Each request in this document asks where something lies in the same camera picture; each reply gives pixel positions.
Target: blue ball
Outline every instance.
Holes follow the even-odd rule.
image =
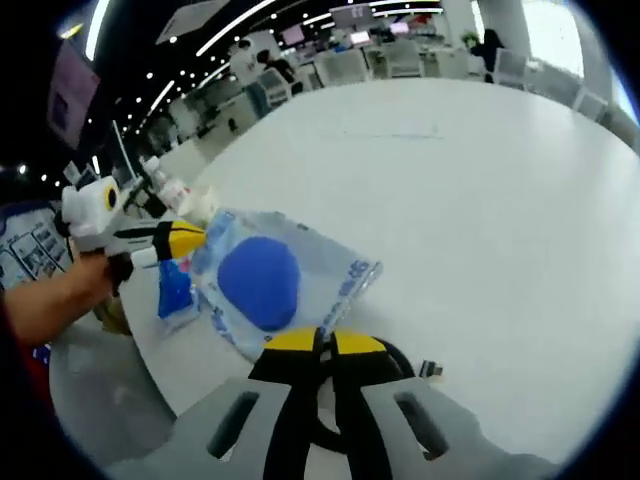
[[[222,260],[218,285],[251,323],[273,332],[286,327],[296,313],[300,267],[286,244],[251,237]]]

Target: chair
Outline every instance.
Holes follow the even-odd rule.
[[[575,109],[582,89],[582,79],[553,65],[540,62],[530,91]]]
[[[499,48],[493,69],[493,81],[504,87],[528,91],[527,60],[525,55]]]
[[[607,111],[607,105],[608,102],[606,100],[582,87],[575,110],[594,122],[599,122]]]
[[[276,108],[291,98],[289,83],[274,68],[265,70],[258,77],[258,84],[264,90],[269,107]]]
[[[442,78],[464,79],[469,74],[468,53],[464,50],[436,49],[436,61]]]
[[[411,40],[396,40],[382,45],[387,58],[387,78],[424,77],[424,65],[418,45]]]
[[[316,57],[316,69],[326,87],[366,82],[369,73],[359,48],[345,52],[323,52]]]

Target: white table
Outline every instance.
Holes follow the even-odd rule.
[[[545,98],[440,79],[329,88],[285,104],[200,176],[384,263],[348,326],[444,365],[444,393],[511,452],[563,462],[625,382],[640,332],[640,167]],[[154,330],[157,273],[122,298],[180,414],[250,366],[203,317]]]

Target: plastic bag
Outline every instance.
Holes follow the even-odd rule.
[[[173,260],[161,262],[158,319],[165,333],[195,320],[200,315],[198,292],[187,272]]]
[[[234,304],[233,298],[225,295],[219,283],[219,272],[225,259],[243,242],[260,237],[286,245],[300,272],[295,313],[279,330],[258,328],[257,323],[250,321],[243,309]],[[191,260],[191,273],[203,302],[211,309],[214,328],[252,361],[257,360],[264,344],[275,334],[307,326],[322,327],[326,333],[331,332],[381,268],[380,262],[366,258],[282,213],[230,209],[216,213],[207,229],[206,245],[196,250]],[[255,285],[250,287],[250,293],[256,294]],[[269,292],[269,289],[265,288],[263,292]]]

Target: window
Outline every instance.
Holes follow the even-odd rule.
[[[478,30],[478,37],[482,43],[484,42],[484,22],[482,21],[482,14],[480,13],[478,0],[473,0],[471,2],[471,11],[473,12],[473,20],[476,23],[476,30]]]
[[[613,82],[613,101],[638,125],[638,117],[633,109],[633,96],[629,95],[628,90],[613,68],[611,69],[611,80]]]
[[[571,10],[551,0],[522,0],[531,55],[584,78],[582,46]]]

